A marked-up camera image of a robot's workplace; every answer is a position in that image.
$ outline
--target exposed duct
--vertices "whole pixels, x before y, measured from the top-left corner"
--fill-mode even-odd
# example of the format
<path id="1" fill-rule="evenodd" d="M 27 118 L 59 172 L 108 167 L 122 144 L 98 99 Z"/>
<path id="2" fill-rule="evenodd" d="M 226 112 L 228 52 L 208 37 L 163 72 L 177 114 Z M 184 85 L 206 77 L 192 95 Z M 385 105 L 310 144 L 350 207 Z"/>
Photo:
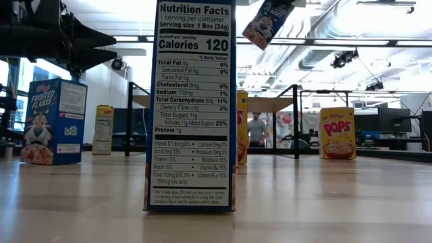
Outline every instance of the exposed duct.
<path id="1" fill-rule="evenodd" d="M 305 8 L 298 8 L 293 11 L 287 18 L 281 30 L 276 37 L 295 38 L 307 33 L 310 29 L 311 22 L 309 18 L 305 18 Z M 274 73 L 277 68 L 284 62 L 294 47 L 269 45 L 263 51 L 255 63 L 255 67 L 263 68 L 266 72 Z"/>
<path id="2" fill-rule="evenodd" d="M 338 9 L 343 7 L 349 0 L 337 0 L 333 5 L 319 18 L 311 27 L 307 38 L 355 38 L 358 33 L 340 32 L 335 26 L 335 20 L 338 17 Z M 332 54 L 334 50 L 313 49 L 313 47 L 299 46 L 296 47 L 285 62 L 279 66 L 276 75 L 293 65 L 298 65 L 301 70 L 309 71 L 313 69 L 320 61 Z"/>

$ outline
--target black metal frame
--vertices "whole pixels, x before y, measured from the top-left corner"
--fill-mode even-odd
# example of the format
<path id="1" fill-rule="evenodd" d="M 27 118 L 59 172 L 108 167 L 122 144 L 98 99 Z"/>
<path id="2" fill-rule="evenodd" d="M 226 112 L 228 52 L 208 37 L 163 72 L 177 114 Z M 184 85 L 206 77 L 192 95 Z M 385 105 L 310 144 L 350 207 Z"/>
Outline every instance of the black metal frame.
<path id="1" fill-rule="evenodd" d="M 307 93 L 317 93 L 317 94 L 331 94 L 334 93 L 336 94 L 339 98 L 341 98 L 341 100 L 345 101 L 345 104 L 347 107 L 350 106 L 350 103 L 348 101 L 349 98 L 349 94 L 351 93 L 351 91 L 348 90 L 301 90 L 300 93 L 300 133 L 303 134 L 303 93 L 307 92 Z M 342 98 L 339 94 L 340 93 L 344 93 L 345 94 L 345 100 L 344 98 Z"/>
<path id="2" fill-rule="evenodd" d="M 131 146 L 130 146 L 130 139 L 132 138 L 132 102 L 134 102 L 134 89 L 137 88 L 138 90 L 141 90 L 142 92 L 146 93 L 147 95 L 150 95 L 150 93 L 141 88 L 139 85 L 137 85 L 134 82 L 128 83 L 128 112 L 126 116 L 126 141 L 125 141 L 125 147 L 124 147 L 124 155 L 129 156 L 131 152 Z"/>
<path id="3" fill-rule="evenodd" d="M 286 94 L 288 91 L 292 90 L 292 115 L 294 117 L 294 158 L 295 159 L 299 159 L 300 158 L 300 146 L 299 146 L 299 135 L 298 135 L 298 98 L 297 98 L 297 94 L 298 94 L 298 85 L 297 84 L 293 84 L 291 86 L 289 86 L 288 88 L 286 88 L 284 91 L 282 91 L 277 97 L 282 97 L 284 94 Z M 286 154 L 290 154 L 289 152 L 291 151 L 291 149 L 286 149 L 286 148 L 277 148 L 276 145 L 276 114 L 274 113 L 273 116 L 273 152 L 274 154 L 279 154 L 279 150 L 280 151 L 286 151 Z"/>

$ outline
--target blue cereal box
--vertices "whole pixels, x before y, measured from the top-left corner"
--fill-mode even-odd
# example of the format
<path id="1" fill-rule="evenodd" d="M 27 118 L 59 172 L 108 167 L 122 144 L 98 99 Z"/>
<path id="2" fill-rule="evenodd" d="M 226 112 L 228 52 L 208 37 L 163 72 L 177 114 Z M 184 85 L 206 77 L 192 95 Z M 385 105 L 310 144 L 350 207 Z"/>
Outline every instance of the blue cereal box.
<path id="1" fill-rule="evenodd" d="M 21 161 L 38 165 L 81 162 L 87 86 L 61 79 L 34 81 Z"/>
<path id="2" fill-rule="evenodd" d="M 305 0 L 265 0 L 243 31 L 243 36 L 264 50 L 298 6 L 306 6 Z"/>

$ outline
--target cable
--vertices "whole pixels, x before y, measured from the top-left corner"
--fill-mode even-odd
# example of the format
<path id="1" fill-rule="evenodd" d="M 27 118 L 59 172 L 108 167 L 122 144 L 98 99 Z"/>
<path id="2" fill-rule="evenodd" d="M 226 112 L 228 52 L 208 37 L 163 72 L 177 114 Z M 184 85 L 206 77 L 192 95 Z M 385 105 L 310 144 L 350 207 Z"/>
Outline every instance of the cable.
<path id="1" fill-rule="evenodd" d="M 365 63 L 363 63 L 363 61 L 358 58 L 358 60 L 361 62 L 361 64 L 363 64 L 364 68 L 366 68 L 366 70 L 372 75 L 372 77 L 374 77 L 374 79 L 376 79 L 376 81 L 381 82 L 371 71 L 370 69 L 365 65 Z M 405 104 L 403 104 L 403 102 L 400 101 L 400 98 L 396 97 L 396 95 L 394 95 L 394 93 L 392 93 L 391 91 L 387 90 L 384 85 L 383 88 L 385 89 L 385 91 L 387 91 L 389 94 L 391 94 L 397 101 L 399 101 L 399 103 L 401 105 L 403 105 L 405 108 L 407 108 L 412 114 L 416 115 L 410 108 L 408 108 Z"/>
<path id="2" fill-rule="evenodd" d="M 425 135 L 427 141 L 427 151 L 431 152 L 431 143 L 429 142 L 429 137 L 426 135 L 426 132 L 423 132 L 423 134 Z"/>
<path id="3" fill-rule="evenodd" d="M 146 132 L 146 140 L 147 140 L 147 125 L 146 125 L 146 119 L 145 119 L 144 112 L 145 112 L 145 108 L 142 108 L 142 122 L 144 123 L 144 129 Z"/>
<path id="4" fill-rule="evenodd" d="M 411 130 L 413 130 L 417 136 L 420 136 L 419 130 L 416 127 L 414 127 L 413 125 L 411 125 Z"/>
<path id="5" fill-rule="evenodd" d="M 427 101 L 427 98 L 429 98 L 429 95 L 431 95 L 432 91 L 429 92 L 429 94 L 427 94 L 425 100 L 421 103 L 421 105 L 418 107 L 418 109 L 416 110 L 416 113 L 414 115 L 417 115 L 417 112 L 419 112 L 419 110 L 421 109 L 421 107 L 425 104 L 425 102 Z"/>

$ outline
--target person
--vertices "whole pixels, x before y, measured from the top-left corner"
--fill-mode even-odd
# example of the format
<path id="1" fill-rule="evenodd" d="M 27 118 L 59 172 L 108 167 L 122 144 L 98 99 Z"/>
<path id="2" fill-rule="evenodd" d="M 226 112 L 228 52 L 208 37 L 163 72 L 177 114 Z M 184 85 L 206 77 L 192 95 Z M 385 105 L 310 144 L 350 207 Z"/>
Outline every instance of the person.
<path id="1" fill-rule="evenodd" d="M 248 122 L 249 147 L 264 148 L 266 127 L 264 121 L 259 119 L 259 115 L 260 113 L 253 113 L 254 119 Z"/>

